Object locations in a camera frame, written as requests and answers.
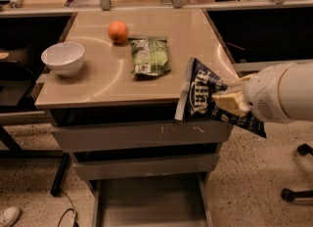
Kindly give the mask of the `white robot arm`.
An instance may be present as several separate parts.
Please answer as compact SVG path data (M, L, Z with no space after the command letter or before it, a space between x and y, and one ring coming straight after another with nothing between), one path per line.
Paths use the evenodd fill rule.
M313 120L313 63L269 66L229 84L212 99L235 115L252 113L263 122Z

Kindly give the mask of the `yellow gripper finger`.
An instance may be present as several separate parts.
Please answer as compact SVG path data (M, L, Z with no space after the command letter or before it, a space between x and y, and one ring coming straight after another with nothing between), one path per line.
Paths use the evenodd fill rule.
M212 99L216 106L230 114L245 116L250 112L242 91L233 93L214 93Z
M241 86L244 85L247 81L249 81L254 76L254 73L245 75L241 78L237 78L236 80L233 80L231 82L228 82L228 86Z

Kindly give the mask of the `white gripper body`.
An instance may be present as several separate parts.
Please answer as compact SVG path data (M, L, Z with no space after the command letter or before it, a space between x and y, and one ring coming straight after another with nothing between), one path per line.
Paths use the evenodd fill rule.
M282 106L280 87L283 76L292 66L293 63L269 66L254 73L244 85L244 101L260 121L291 122Z

